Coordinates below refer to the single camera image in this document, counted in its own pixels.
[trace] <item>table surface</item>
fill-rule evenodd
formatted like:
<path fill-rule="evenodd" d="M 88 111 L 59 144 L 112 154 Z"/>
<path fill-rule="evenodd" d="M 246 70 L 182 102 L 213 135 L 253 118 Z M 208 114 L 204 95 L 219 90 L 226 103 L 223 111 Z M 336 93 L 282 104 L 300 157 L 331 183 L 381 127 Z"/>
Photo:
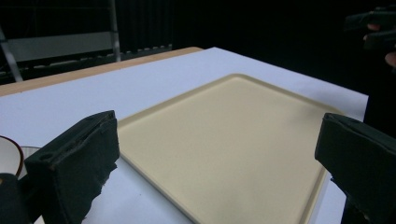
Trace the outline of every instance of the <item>table surface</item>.
<path fill-rule="evenodd" d="M 212 48 L 187 48 L 0 86 L 0 135 L 43 147 L 74 123 L 113 109 L 118 119 L 239 73 L 362 120 L 367 95 Z M 83 223 L 191 223 L 123 158 Z M 310 223 L 340 223 L 345 195 L 327 175 Z"/>
<path fill-rule="evenodd" d="M 0 86 L 0 96 L 9 95 L 12 93 L 22 92 L 22 91 L 29 91 L 41 87 L 46 87 L 49 85 L 54 85 L 66 81 L 75 80 L 78 78 L 90 77 L 95 76 L 98 74 L 102 74 L 105 72 L 111 72 L 114 70 L 119 70 L 121 68 L 126 68 L 130 66 L 136 66 L 142 63 L 151 63 L 155 61 L 159 61 L 162 59 L 167 59 L 171 57 L 180 56 L 183 54 L 193 53 L 202 49 L 196 47 L 190 47 L 185 49 L 177 49 L 166 51 L 163 53 L 152 54 L 145 57 L 135 58 L 131 60 L 126 60 L 118 63 L 108 63 L 104 65 L 99 65 L 95 67 L 80 69 L 77 71 L 66 72 L 54 76 L 49 77 L 41 77 L 35 79 L 25 80 L 23 82 L 15 82 L 7 85 Z"/>

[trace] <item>dark curtain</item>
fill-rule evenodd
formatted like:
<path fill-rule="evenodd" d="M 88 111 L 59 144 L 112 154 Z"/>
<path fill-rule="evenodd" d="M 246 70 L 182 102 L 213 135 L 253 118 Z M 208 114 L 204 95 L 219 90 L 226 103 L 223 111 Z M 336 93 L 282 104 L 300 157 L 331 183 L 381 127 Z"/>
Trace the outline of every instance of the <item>dark curtain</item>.
<path fill-rule="evenodd" d="M 172 0 L 120 0 L 116 12 L 121 52 L 172 44 Z"/>
<path fill-rule="evenodd" d="M 0 24 L 7 39 L 110 30 L 107 0 L 2 0 Z"/>

